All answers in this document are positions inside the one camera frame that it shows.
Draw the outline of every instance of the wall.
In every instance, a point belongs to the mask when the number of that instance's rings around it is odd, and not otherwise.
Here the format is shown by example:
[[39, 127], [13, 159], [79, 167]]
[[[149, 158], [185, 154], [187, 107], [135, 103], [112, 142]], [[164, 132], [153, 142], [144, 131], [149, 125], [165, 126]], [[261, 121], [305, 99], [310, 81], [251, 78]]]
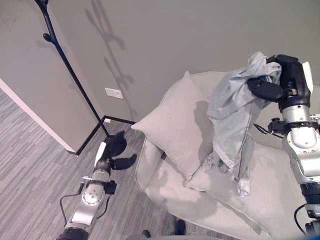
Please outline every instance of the wall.
[[[52, 23], [80, 81], [93, 97], [54, 16]], [[56, 49], [42, 38], [45, 32], [44, 18], [33, 0], [0, 0], [1, 86], [18, 104], [21, 100], [19, 105], [31, 117], [35, 114], [33, 119], [43, 128], [53, 131], [51, 135], [65, 143], [66, 149], [75, 152], [97, 121]], [[93, 97], [92, 101], [103, 116], [97, 100]]]
[[[255, 51], [310, 61], [320, 83], [318, 0], [50, 2], [104, 113], [138, 121], [186, 70], [243, 67]], [[121, 89], [126, 101], [104, 88]]]

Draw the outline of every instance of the black shoe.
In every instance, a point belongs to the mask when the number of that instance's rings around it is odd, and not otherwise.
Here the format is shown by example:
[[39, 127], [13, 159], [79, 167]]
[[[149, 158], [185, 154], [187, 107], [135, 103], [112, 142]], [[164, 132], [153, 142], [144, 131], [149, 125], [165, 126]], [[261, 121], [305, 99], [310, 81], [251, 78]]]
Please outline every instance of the black shoe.
[[144, 235], [146, 238], [151, 238], [151, 234], [148, 230], [143, 230], [141, 234]]
[[186, 223], [183, 220], [178, 220], [175, 224], [174, 235], [186, 235]]

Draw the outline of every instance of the black cable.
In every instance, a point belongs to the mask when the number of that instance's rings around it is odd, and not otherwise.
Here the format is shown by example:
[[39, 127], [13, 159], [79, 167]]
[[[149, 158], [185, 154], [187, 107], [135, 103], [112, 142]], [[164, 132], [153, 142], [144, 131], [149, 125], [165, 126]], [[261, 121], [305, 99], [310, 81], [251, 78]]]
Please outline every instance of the black cable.
[[294, 211], [294, 221], [295, 221], [295, 224], [297, 225], [297, 227], [300, 229], [300, 231], [304, 234], [304, 235], [306, 235], [306, 232], [302, 229], [302, 227], [300, 226], [300, 224], [299, 224], [299, 222], [298, 222], [298, 220], [297, 220], [297, 213], [298, 213], [298, 211], [300, 210], [300, 209], [302, 209], [304, 206], [305, 206], [306, 204], [303, 204], [303, 205], [301, 205], [301, 206], [299, 206], [295, 211]]
[[106, 200], [104, 212], [103, 212], [100, 216], [98, 216], [96, 219], [101, 218], [101, 217], [106, 213], [106, 211], [107, 211], [107, 209], [108, 209], [109, 199], [110, 199], [110, 196], [109, 196], [108, 199]]
[[76, 193], [76, 194], [69, 194], [69, 195], [64, 195], [64, 196], [62, 196], [62, 197], [60, 198], [59, 203], [60, 203], [60, 208], [61, 208], [62, 216], [63, 216], [63, 219], [64, 219], [64, 226], [67, 225], [67, 218], [66, 218], [66, 214], [65, 214], [65, 211], [64, 211], [64, 206], [62, 205], [62, 200], [63, 200], [64, 198], [75, 197], [75, 196], [78, 196], [78, 195], [79, 195], [78, 193]]
[[262, 126], [258, 125], [258, 124], [253, 124], [255, 126], [256, 129], [258, 129], [258, 131], [264, 135], [269, 135], [269, 134], [272, 134], [273, 136], [277, 137], [277, 138], [280, 138], [280, 139], [283, 139], [282, 136], [278, 135], [278, 134], [275, 134], [275, 133], [271, 133], [269, 132], [268, 130], [266, 130], [265, 128], [263, 128]]
[[64, 219], [64, 226], [67, 225], [67, 218], [66, 218], [64, 206], [62, 205], [62, 200], [63, 200], [64, 198], [75, 197], [75, 196], [80, 195], [81, 192], [82, 192], [82, 189], [84, 188], [84, 186], [85, 186], [85, 183], [82, 182], [82, 183], [80, 184], [80, 186], [79, 186], [79, 189], [78, 189], [77, 193], [64, 195], [64, 196], [62, 196], [62, 197], [60, 198], [59, 203], [60, 203], [61, 213], [62, 213], [62, 216], [63, 216], [63, 219]]

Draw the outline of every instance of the gray sofa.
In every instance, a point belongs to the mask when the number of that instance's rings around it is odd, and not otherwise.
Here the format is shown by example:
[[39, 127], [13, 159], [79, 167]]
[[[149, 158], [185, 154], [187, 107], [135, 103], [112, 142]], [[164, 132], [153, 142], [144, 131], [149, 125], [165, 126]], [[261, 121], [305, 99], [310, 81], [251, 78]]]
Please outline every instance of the gray sofa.
[[[197, 91], [209, 101], [223, 75], [223, 72], [203, 72], [193, 74], [191, 78]], [[167, 91], [162, 103], [167, 99], [174, 100], [179, 89], [184, 87], [183, 84], [183, 80], [176, 82]], [[319, 109], [318, 93], [319, 88], [315, 87], [311, 98], [311, 112]], [[261, 113], [257, 123], [266, 127], [271, 118], [275, 117], [280, 117], [280, 113], [277, 104], [272, 103]], [[189, 121], [186, 126], [197, 124], [196, 119], [197, 116], [185, 119]], [[159, 128], [156, 120], [152, 123], [154, 128]], [[144, 131], [139, 126], [132, 128]], [[186, 137], [189, 134], [187, 128], [185, 134]], [[207, 134], [212, 138], [210, 131], [207, 131]], [[251, 134], [256, 144], [252, 156], [250, 196], [237, 196], [237, 193], [231, 190], [234, 185], [225, 183], [226, 177], [217, 173], [216, 169], [204, 172], [199, 167], [191, 179], [186, 179], [175, 163], [148, 137], [144, 141], [136, 166], [136, 183], [151, 200], [169, 213], [238, 239], [302, 237], [295, 225], [293, 213], [304, 203], [304, 199], [290, 169], [289, 158], [281, 150], [281, 139], [262, 135], [255, 129], [251, 130]], [[298, 220], [302, 224], [310, 221], [304, 210], [300, 211]]]

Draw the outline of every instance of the silver robot arm segment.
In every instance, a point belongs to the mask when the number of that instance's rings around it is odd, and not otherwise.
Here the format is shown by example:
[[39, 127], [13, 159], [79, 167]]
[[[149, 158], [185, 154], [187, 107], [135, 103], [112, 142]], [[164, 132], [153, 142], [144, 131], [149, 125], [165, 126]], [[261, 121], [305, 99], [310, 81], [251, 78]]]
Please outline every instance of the silver robot arm segment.
[[270, 62], [281, 65], [279, 85], [259, 78], [251, 78], [247, 84], [253, 95], [278, 103], [283, 120], [273, 118], [268, 131], [284, 135], [282, 148], [300, 184], [307, 214], [316, 219], [305, 225], [306, 230], [320, 234], [320, 135], [317, 132], [320, 115], [309, 113], [313, 92], [311, 68], [308, 62], [301, 64], [298, 58], [287, 55], [272, 56], [267, 59]]

